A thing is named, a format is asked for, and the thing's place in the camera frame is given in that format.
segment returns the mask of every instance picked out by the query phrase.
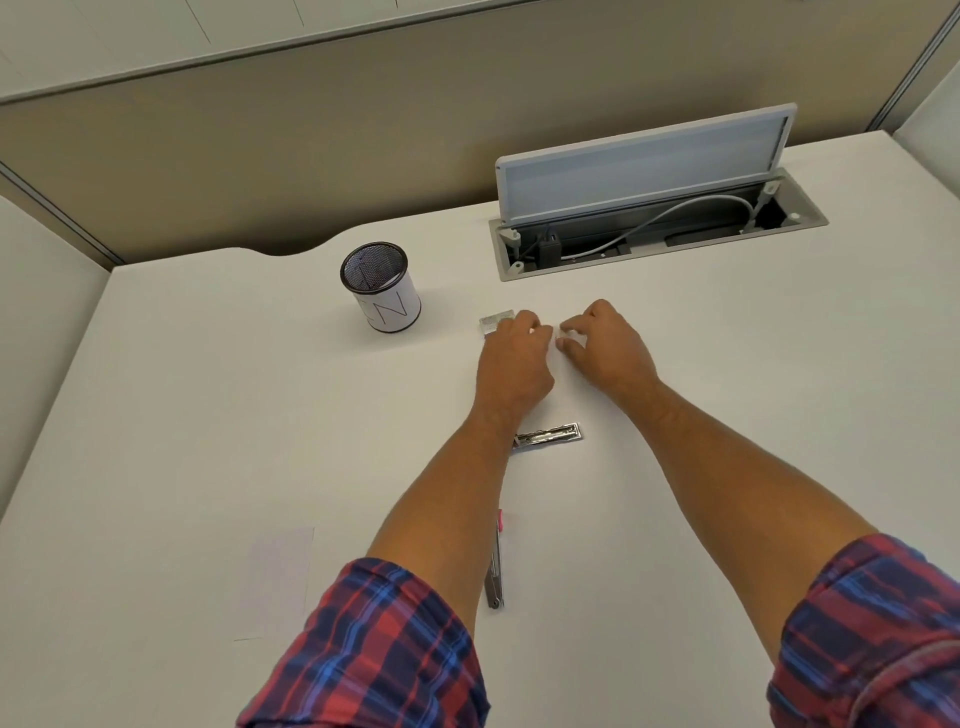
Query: mesh pen cup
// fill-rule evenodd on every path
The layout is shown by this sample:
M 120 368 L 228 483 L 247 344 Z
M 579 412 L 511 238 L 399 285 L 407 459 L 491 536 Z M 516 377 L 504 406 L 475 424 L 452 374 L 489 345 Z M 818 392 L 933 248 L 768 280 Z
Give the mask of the mesh pen cup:
M 340 280 L 377 331 L 397 333 L 420 317 L 420 296 L 407 270 L 407 254 L 393 243 L 368 243 L 347 256 Z

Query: cubicle partition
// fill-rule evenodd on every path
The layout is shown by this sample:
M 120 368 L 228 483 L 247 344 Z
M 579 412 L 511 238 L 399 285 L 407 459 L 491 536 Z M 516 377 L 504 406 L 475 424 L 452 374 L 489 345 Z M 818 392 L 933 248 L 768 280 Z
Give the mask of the cubicle partition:
M 114 261 L 290 253 L 493 199 L 505 154 L 787 102 L 791 143 L 863 132 L 955 8 L 547 0 L 6 104 L 0 161 Z

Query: plaid shirt sleeve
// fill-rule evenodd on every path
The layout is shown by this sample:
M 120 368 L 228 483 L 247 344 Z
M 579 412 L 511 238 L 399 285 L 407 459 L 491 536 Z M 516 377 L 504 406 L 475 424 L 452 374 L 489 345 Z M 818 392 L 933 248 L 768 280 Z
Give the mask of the plaid shirt sleeve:
M 779 728 L 960 726 L 960 585 L 887 536 L 827 564 L 783 630 Z
M 241 728 L 473 728 L 490 704 L 466 627 L 427 584 L 379 559 L 348 564 Z

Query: hand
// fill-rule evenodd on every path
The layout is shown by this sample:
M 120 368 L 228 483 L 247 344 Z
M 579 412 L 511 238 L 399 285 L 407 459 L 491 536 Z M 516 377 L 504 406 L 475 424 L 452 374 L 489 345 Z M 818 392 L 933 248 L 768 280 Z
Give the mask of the hand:
M 587 337 L 586 348 L 568 338 L 557 339 L 557 348 L 620 409 L 647 400 L 660 388 L 657 366 L 643 339 L 608 302 L 591 303 L 583 315 L 560 328 Z
M 488 334 L 477 369 L 473 414 L 493 419 L 516 435 L 526 414 L 553 389 L 546 350 L 553 327 L 540 325 L 533 311 L 520 311 Z

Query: desk surface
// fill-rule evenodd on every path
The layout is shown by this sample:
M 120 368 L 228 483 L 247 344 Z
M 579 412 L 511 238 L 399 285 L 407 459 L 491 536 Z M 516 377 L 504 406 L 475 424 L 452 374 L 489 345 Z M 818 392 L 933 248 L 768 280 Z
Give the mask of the desk surface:
M 230 725 L 282 649 L 233 642 L 252 539 L 316 526 L 315 603 L 465 415 L 478 320 L 598 297 L 664 378 L 960 572 L 960 201 L 882 133 L 788 149 L 816 230 L 501 282 L 496 205 L 117 269 L 0 526 L 0 723 Z M 410 257 L 420 321 L 373 331 L 338 279 Z M 626 420 L 551 354 L 515 456 L 507 607 L 477 647 L 490 726 L 766 726 L 770 666 Z

